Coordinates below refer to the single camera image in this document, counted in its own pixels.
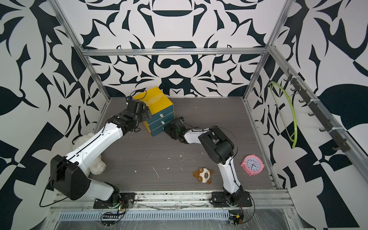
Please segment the yellow teal drawer cabinet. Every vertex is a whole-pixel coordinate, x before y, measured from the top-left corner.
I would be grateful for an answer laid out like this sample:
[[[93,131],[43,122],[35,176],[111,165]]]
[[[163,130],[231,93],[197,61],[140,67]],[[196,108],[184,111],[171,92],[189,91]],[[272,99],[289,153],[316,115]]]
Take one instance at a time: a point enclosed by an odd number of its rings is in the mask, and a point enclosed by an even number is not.
[[[175,117],[173,103],[158,87],[135,95],[133,98],[143,101],[150,109],[152,118],[145,121],[144,125],[152,137],[164,132],[164,128]]]

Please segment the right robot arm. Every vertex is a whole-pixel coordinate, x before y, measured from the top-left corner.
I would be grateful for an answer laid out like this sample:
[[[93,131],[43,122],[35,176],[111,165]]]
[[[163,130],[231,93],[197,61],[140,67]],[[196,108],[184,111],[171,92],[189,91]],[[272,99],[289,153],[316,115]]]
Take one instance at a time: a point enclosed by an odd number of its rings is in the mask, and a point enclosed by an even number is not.
[[[222,181],[225,202],[231,206],[240,203],[243,187],[237,177],[234,157],[235,146],[218,126],[204,129],[187,128],[183,117],[173,119],[164,132],[183,144],[201,144],[209,158],[218,166]]]

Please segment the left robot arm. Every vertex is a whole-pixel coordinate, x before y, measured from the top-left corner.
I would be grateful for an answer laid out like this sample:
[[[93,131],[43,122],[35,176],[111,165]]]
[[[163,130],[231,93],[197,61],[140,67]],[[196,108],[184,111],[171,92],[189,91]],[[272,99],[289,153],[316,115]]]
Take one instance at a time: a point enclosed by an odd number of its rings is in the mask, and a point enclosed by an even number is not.
[[[119,192],[109,183],[90,179],[86,171],[111,144],[128,132],[138,132],[139,124],[151,119],[149,107],[129,97],[127,108],[111,116],[93,137],[65,156],[57,155],[50,162],[48,185],[70,200],[94,198],[117,203]]]

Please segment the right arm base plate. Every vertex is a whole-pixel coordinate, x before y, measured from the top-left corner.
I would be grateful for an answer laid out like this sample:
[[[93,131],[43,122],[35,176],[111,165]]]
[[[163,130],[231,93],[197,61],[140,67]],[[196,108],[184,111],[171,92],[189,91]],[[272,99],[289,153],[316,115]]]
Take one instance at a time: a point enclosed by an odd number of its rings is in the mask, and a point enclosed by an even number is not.
[[[235,194],[228,192],[212,192],[209,199],[210,204],[215,208],[229,208],[229,207],[252,207],[253,202],[249,192],[241,190]]]

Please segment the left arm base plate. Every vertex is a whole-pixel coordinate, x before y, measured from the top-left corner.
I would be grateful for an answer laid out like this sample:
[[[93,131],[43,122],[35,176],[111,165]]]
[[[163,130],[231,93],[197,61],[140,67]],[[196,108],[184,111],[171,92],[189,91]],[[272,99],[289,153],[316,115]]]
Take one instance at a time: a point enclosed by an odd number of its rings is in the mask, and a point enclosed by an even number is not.
[[[123,192],[123,193],[113,193],[112,196],[106,200],[96,199],[93,205],[94,209],[117,209],[117,208],[128,208],[128,206],[133,205],[135,201],[136,193],[133,192]]]

